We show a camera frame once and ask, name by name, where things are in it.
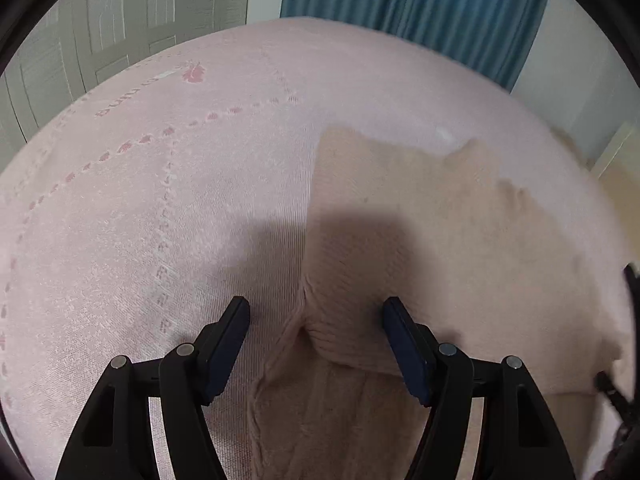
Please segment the pink patterned bedspread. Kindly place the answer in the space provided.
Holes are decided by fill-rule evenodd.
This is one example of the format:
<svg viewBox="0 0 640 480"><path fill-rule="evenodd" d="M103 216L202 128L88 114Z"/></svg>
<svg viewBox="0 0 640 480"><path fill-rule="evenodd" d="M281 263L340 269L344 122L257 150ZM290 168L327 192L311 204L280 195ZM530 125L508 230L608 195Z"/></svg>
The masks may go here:
<svg viewBox="0 0 640 480"><path fill-rule="evenodd" d="M256 479L248 401L300 291L322 134L445 157L483 143L585 256L620 355L592 378L590 447L574 466L519 356L469 356L396 297L381 325L427 412L401 479L594 479L620 419L594 386L634 390L630 251L597 180L488 79L370 30L285 18L216 32L124 70L67 107L1 176L1 404L30 474L56 472L115 356L193 342L235 296L250 327L203 408L225 479Z"/></svg>

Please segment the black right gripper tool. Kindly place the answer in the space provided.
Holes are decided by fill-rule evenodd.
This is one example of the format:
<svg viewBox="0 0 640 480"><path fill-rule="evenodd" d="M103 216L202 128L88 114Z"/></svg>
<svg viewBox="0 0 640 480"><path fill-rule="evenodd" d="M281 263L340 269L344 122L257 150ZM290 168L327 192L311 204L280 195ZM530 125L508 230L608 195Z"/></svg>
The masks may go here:
<svg viewBox="0 0 640 480"><path fill-rule="evenodd" d="M604 370L594 378L596 389L620 416L612 448L603 467L594 475L595 479L601 480L639 478L639 273L632 263L625 266L624 278L634 316L634 396L627 400Z"/></svg>

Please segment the white panelled wardrobe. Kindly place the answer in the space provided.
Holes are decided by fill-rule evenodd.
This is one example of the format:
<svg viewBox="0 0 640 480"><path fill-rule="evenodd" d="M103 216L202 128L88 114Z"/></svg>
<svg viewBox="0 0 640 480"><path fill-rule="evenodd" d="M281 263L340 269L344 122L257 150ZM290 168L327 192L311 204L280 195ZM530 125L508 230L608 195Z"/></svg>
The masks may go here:
<svg viewBox="0 0 640 480"><path fill-rule="evenodd" d="M98 84L153 54L240 26L247 0L58 0L1 73L1 162Z"/></svg>

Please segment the beige knit sweater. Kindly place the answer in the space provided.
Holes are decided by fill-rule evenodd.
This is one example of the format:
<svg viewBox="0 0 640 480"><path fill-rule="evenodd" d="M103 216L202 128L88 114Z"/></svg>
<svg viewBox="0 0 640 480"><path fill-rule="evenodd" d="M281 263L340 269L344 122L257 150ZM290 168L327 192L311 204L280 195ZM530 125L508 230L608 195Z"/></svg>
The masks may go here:
<svg viewBox="0 0 640 480"><path fill-rule="evenodd" d="M248 401L256 479L400 479L427 412L381 325L398 297L469 356L519 356L574 466L620 355L584 254L478 141L445 157L322 134L297 306Z"/></svg>

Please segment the cream beige headboard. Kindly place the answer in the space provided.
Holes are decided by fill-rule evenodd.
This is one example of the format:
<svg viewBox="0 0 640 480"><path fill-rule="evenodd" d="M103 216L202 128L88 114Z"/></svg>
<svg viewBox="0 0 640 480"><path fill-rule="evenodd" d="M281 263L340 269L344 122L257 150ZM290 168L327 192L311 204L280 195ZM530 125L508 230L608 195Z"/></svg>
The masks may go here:
<svg viewBox="0 0 640 480"><path fill-rule="evenodd" d="M618 128L591 173L614 205L635 252L639 252L639 127Z"/></svg>

